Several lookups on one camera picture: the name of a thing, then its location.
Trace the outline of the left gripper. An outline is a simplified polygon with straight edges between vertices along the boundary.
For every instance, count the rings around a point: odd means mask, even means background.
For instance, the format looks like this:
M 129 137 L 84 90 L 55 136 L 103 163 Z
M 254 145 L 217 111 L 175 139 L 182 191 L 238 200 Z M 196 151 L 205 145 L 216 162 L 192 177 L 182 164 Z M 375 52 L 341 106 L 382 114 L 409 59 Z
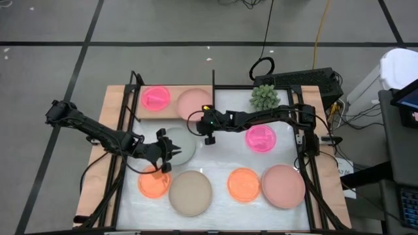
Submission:
M 150 162 L 155 168 L 154 172 L 161 171 L 169 173 L 172 170 L 170 163 L 175 163 L 181 156 L 181 147 L 176 146 L 172 140 L 166 137 L 166 129 L 162 128 L 156 132 L 157 142 L 154 142 L 161 148 L 161 155 L 156 162 Z

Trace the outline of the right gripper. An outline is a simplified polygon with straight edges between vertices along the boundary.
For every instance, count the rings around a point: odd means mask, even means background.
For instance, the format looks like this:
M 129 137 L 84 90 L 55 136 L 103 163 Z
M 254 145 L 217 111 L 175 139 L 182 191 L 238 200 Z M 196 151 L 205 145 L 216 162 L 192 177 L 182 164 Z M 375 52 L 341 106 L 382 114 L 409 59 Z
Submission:
M 215 130 L 213 130 L 209 120 L 210 114 L 217 114 L 218 116 L 222 115 L 223 119 L 229 122 L 229 117 L 227 114 L 222 114 L 221 112 L 217 111 L 212 105 L 204 105 L 202 106 L 203 114 L 196 114 L 194 115 L 194 122 L 196 124 L 196 130 L 199 135 L 206 136 L 204 139 L 204 143 L 208 145 L 212 145 L 216 143 L 216 138 L 213 136 Z

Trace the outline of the pale grey plate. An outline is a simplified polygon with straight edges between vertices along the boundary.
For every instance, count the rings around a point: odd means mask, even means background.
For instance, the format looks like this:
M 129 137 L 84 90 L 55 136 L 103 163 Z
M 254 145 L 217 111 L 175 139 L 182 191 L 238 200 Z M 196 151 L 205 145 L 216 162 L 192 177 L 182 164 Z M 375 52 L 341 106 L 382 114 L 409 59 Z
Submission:
M 194 156 L 196 150 L 196 140 L 193 135 L 180 127 L 169 128 L 166 131 L 166 136 L 172 140 L 172 142 L 181 147 L 181 156 L 172 165 L 182 165 Z

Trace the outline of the pink translucent plate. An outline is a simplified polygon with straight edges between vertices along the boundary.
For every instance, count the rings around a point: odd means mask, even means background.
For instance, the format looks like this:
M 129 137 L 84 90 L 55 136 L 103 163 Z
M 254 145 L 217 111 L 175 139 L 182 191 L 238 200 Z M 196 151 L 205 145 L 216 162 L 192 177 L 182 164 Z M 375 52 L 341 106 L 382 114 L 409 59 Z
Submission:
M 276 146 L 276 132 L 268 125 L 257 125 L 246 131 L 246 145 L 254 152 L 267 153 Z
M 141 105 L 153 112 L 165 109 L 170 100 L 170 92 L 165 86 L 147 87 L 140 96 Z

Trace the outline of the orange translucent plate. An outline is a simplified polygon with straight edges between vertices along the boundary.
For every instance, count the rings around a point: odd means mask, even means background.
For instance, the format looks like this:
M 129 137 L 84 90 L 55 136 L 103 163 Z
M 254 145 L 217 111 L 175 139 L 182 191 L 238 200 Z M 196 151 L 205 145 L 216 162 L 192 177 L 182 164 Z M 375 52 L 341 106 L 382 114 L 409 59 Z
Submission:
M 152 174 L 140 174 L 137 187 L 146 198 L 156 199 L 161 198 L 169 191 L 171 183 L 172 175 L 170 173 L 158 171 Z
M 236 201 L 243 203 L 252 202 L 260 194 L 259 177 L 250 168 L 237 168 L 229 174 L 227 190 Z

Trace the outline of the beige plate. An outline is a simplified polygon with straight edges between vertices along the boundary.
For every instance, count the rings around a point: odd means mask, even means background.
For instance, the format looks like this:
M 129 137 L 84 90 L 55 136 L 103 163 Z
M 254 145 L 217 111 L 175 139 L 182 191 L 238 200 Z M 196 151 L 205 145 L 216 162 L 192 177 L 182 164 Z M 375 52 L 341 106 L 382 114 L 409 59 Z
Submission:
M 187 217 L 205 212 L 212 203 L 212 185 L 201 172 L 189 170 L 176 176 L 169 189 L 174 210 Z

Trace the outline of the green potted plant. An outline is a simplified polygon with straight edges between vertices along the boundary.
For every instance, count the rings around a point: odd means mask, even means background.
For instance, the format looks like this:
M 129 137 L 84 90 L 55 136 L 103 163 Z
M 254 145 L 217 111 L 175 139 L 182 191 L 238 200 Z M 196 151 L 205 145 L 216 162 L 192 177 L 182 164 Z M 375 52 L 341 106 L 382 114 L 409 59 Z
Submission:
M 256 111 L 263 111 L 277 108 L 280 99 L 274 85 L 261 85 L 253 89 L 249 102 Z

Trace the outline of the large salmon pink plate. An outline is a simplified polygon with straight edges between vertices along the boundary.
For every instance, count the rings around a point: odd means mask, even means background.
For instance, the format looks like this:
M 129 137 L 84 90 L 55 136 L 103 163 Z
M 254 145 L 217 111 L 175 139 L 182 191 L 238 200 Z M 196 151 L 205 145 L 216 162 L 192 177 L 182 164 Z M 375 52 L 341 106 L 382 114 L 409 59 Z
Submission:
M 300 173 L 284 164 L 268 168 L 263 174 L 261 187 L 265 198 L 281 209 L 297 207 L 304 200 L 306 193 Z

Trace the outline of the black computer case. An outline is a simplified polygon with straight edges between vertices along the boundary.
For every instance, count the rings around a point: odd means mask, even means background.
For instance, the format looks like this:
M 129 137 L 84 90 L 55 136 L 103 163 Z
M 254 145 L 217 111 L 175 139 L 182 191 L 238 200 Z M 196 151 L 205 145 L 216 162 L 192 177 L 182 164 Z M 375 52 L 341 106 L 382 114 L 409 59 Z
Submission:
M 331 67 L 298 72 L 286 72 L 257 76 L 253 85 L 278 86 L 317 86 L 321 94 L 324 109 L 328 109 L 343 94 L 340 75 Z

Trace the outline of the white paper sheet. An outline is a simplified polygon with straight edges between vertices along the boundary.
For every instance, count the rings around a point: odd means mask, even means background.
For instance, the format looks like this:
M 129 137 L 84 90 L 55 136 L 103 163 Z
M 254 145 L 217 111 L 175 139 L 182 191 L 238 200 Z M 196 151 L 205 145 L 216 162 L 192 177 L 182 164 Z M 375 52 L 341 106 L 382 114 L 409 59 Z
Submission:
M 354 173 L 354 165 L 352 161 L 345 160 L 339 157 L 337 157 L 336 160 L 338 162 L 338 172 L 339 172 L 340 177 Z M 346 198 L 351 198 L 351 199 L 357 198 L 355 189 L 344 189 L 343 192 Z

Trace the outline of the grey desk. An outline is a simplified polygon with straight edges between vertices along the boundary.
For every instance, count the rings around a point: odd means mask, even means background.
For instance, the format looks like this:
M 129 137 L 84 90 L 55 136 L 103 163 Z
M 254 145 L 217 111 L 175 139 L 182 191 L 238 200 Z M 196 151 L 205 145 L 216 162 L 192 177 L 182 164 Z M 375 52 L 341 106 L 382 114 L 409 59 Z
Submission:
M 418 189 L 418 129 L 402 125 L 398 107 L 391 105 L 391 91 L 381 90 L 378 97 L 393 173 L 392 180 L 381 180 L 379 183 L 383 207 L 390 213 L 385 216 L 387 231 L 389 235 L 418 235 L 418 230 L 397 221 L 401 217 L 398 188 Z

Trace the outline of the white plastic container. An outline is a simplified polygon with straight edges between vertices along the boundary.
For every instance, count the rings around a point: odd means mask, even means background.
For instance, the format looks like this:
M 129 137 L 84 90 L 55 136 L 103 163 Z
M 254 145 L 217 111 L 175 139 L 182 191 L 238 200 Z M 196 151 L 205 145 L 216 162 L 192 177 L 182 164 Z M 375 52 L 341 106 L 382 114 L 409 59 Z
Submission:
M 347 95 L 347 115 L 377 104 L 380 90 L 403 89 L 418 79 L 418 52 L 403 48 L 388 51 L 377 66 Z

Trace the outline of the black tablet screen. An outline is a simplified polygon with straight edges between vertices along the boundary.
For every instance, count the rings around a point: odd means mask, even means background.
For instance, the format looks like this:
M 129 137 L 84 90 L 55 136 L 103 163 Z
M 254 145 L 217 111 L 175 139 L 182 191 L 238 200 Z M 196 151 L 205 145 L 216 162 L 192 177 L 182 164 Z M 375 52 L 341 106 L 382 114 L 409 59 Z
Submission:
M 398 108 L 402 125 L 418 129 L 418 79 L 403 89 L 391 89 L 391 105 Z

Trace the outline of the black keypad device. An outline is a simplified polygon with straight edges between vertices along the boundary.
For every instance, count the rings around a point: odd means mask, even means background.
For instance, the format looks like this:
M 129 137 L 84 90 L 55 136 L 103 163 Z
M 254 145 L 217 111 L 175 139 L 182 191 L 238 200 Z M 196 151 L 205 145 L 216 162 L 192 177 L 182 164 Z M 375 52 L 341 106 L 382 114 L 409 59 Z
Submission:
M 406 227 L 418 230 L 418 187 L 396 186 L 399 211 Z

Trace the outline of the black metal table frame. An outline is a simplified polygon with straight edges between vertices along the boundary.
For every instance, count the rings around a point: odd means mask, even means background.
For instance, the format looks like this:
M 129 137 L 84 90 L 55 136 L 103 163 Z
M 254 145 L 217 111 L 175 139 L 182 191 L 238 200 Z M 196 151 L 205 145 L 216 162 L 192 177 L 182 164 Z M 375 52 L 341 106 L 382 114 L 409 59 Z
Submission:
M 128 84 L 108 86 L 99 123 L 111 129 L 132 130 L 134 117 L 128 110 L 137 108 L 139 89 L 143 85 L 141 76 L 132 71 Z M 320 150 L 315 162 L 310 163 L 308 174 L 335 216 L 350 227 L 335 156 L 329 146 Z M 92 147 L 74 217 L 76 231 L 104 233 L 116 229 L 125 171 L 126 166 L 120 157 L 107 154 L 100 146 Z

